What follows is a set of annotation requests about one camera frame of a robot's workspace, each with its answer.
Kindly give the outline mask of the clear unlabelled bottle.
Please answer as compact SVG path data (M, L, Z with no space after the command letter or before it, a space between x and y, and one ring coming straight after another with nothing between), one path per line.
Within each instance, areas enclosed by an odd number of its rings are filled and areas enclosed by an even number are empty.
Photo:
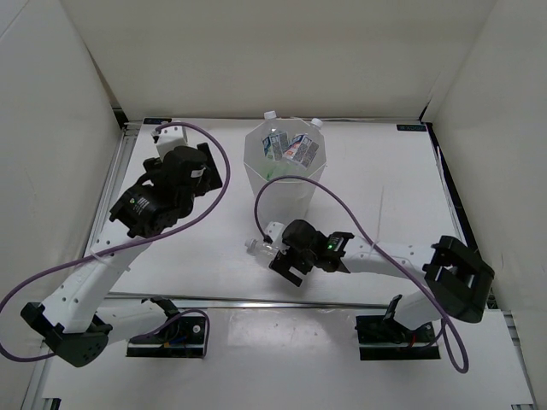
M266 243L251 238L245 241L244 246L248 255L255 257L262 263L269 263L280 252L280 248L272 243Z

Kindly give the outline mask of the green plastic soda bottle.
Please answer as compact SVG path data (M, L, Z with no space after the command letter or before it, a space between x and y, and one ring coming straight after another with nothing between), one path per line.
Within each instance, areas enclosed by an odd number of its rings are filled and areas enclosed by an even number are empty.
M265 178L266 181L269 181L281 176L285 176L288 174L289 171L290 167L287 163L278 163L268 169L263 175L263 178Z

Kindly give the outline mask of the clear bottle white label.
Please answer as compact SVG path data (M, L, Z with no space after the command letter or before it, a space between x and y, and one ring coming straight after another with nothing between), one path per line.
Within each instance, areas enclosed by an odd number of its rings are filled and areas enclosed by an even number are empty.
M262 137L264 155L271 161L280 161L289 148L289 136L278 120L275 111L264 113L266 131Z

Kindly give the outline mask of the clear bottle red blue label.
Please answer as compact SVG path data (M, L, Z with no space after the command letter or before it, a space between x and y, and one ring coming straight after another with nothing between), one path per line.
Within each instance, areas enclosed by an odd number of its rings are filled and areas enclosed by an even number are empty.
M308 169L316 155L323 149L322 126L322 120L313 118L310 122L310 130L295 135L282 159L292 166Z

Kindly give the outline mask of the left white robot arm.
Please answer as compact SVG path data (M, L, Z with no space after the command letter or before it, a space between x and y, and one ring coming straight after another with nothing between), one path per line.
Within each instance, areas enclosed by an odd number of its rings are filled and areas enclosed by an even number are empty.
M150 240L187 217L197 197L220 189L221 177L207 143L175 147L143 166L144 174L111 208L88 262L42 302L21 310L52 352L74 367L123 339L154 335L169 342L178 335L179 310L167 298L145 298L130 308L105 307L103 300Z

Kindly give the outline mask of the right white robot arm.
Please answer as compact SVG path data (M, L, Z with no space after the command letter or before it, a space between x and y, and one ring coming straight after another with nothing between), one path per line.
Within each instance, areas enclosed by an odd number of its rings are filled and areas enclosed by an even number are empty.
M371 245L350 232L325 235L305 220L289 225L271 222L266 236L276 251L269 268L294 285L300 285L302 277L314 268L415 278L418 290L396 296L385 314L385 334L397 342L422 325L445 317L479 323L495 276L485 261L451 236L442 236L429 247Z

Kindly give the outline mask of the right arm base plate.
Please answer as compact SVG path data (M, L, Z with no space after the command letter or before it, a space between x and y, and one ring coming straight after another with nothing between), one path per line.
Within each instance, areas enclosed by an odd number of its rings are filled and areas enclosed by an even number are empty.
M382 315L356 316L361 361L439 360L439 335L431 322L410 331L389 324Z

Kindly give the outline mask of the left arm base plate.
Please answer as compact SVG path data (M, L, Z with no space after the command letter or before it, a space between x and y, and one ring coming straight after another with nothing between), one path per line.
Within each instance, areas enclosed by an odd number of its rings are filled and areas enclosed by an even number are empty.
M160 330L133 337L126 357L160 359L204 359L208 353L210 318L200 309L187 309Z

